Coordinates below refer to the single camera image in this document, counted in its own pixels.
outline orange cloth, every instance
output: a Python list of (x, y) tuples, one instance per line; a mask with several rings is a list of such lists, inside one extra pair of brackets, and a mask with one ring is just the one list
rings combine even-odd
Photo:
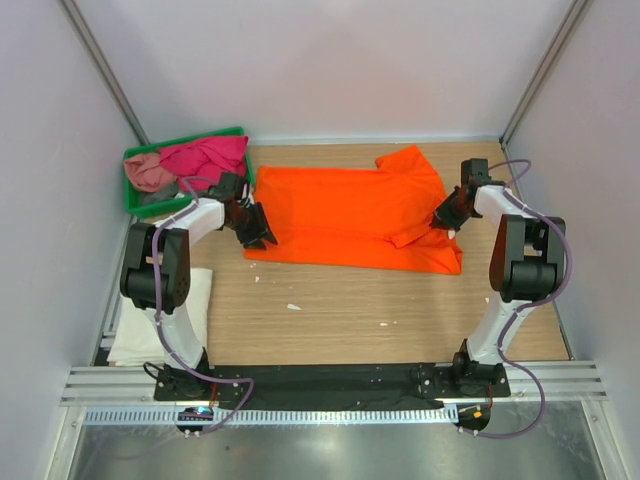
[(252, 260), (459, 274), (462, 250), (429, 225), (447, 197), (416, 146), (376, 160), (377, 170), (262, 167), (262, 202), (278, 245)]

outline wall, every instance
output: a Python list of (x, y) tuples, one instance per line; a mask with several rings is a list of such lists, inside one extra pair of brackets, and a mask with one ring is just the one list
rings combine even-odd
[(55, 1), (0, 4), (0, 464), (42, 478), (71, 365), (87, 364), (125, 233), (134, 139)]
[(558, 308), (576, 357), (596, 360), (630, 452), (640, 451), (639, 23), (637, 1), (593, 2), (509, 147), (534, 162), (527, 201), (567, 220), (575, 273)]
[(77, 1), (152, 140), (263, 143), (497, 138), (571, 3)]

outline green plastic bin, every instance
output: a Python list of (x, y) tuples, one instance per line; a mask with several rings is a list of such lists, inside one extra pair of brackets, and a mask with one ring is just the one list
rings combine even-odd
[[(152, 153), (157, 152), (159, 148), (169, 147), (171, 145), (179, 145), (181, 143), (189, 143), (202, 137), (213, 136), (243, 136), (244, 129), (242, 127), (230, 127), (224, 130), (216, 130), (215, 132), (202, 133), (200, 135), (192, 135), (190, 137), (177, 138), (175, 140), (169, 140), (167, 142), (154, 143), (151, 145), (145, 145), (143, 147), (130, 148), (124, 152), (124, 160), (131, 158), (139, 153)], [(247, 161), (247, 177), (251, 185), (255, 185), (255, 175), (251, 166), (251, 159), (249, 158), (249, 151), (245, 153)], [(140, 205), (139, 193), (129, 178), (124, 176), (124, 208), (127, 212), (138, 218), (149, 218), (157, 215), (165, 215), (167, 213), (177, 212), (178, 210), (186, 207), (191, 202), (191, 195), (186, 195), (182, 198), (172, 198), (171, 200), (165, 200), (164, 202), (153, 203), (151, 205)]]

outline pink towel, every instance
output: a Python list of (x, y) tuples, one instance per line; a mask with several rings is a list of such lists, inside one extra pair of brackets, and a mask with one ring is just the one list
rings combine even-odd
[(157, 153), (140, 153), (124, 161), (124, 170), (136, 190), (141, 192), (157, 192), (176, 177), (160, 166), (160, 155)]
[[(244, 175), (247, 172), (245, 152), (249, 137), (205, 137), (190, 143), (160, 148), (160, 165), (178, 178), (197, 175), (217, 183), (222, 172)], [(206, 190), (211, 184), (192, 181), (196, 191)], [(182, 181), (180, 188), (187, 190)]]

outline table surface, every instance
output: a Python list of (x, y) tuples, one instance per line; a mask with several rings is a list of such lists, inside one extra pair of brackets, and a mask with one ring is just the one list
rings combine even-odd
[[(418, 145), (445, 188), (459, 183), (460, 162), (504, 161), (497, 142)], [(375, 168), (403, 145), (251, 147), (254, 168)], [(509, 178), (507, 168), (492, 172)], [(191, 252), (214, 272), (208, 353), (213, 364), (340, 364), (451, 361), (478, 325), (493, 293), (489, 262), (495, 230), (472, 219), (458, 233), (460, 276), (245, 260), (232, 231), (212, 232)], [(301, 310), (290, 310), (294, 304)], [(567, 358), (551, 305), (531, 313), (509, 351), (516, 360)]]

